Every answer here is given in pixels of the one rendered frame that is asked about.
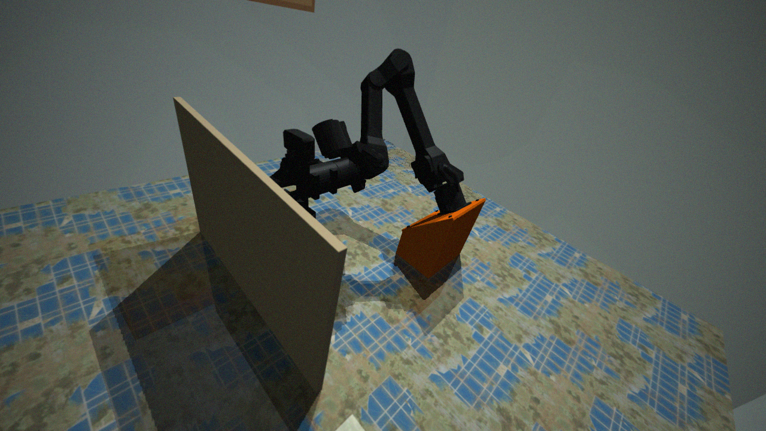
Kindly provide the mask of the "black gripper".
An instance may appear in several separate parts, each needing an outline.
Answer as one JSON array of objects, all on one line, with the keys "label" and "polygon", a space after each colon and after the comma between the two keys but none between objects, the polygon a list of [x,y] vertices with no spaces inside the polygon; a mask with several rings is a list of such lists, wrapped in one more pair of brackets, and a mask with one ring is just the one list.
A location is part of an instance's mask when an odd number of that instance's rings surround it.
[{"label": "black gripper", "polygon": [[309,207],[308,198],[317,200],[323,193],[336,194],[342,182],[341,172],[332,161],[323,163],[319,160],[315,165],[307,163],[315,159],[315,138],[308,133],[284,130],[284,147],[295,151],[295,158],[282,158],[279,170],[270,178],[281,188],[296,185],[295,191],[284,191],[317,219],[317,212]]}]

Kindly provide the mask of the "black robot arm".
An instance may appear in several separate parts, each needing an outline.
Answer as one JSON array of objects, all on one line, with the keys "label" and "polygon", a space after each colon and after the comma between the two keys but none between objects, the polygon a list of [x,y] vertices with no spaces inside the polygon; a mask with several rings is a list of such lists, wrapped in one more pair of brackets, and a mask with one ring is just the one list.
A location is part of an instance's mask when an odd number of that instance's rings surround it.
[{"label": "black robot arm", "polygon": [[[414,177],[429,193],[435,194],[440,213],[457,212],[467,207],[460,187],[463,171],[453,166],[434,143],[420,102],[414,91],[414,66],[410,54],[395,48],[382,65],[361,83],[361,138],[352,144],[345,121],[329,119],[312,128],[318,149],[341,172],[341,186],[352,186],[353,193],[366,188],[366,180],[383,174],[389,165],[382,138],[382,90],[395,97],[414,151],[411,163]],[[341,157],[341,159],[335,159]],[[366,180],[365,180],[366,179]],[[443,182],[447,182],[443,184]],[[339,188],[339,189],[340,189]]]}]

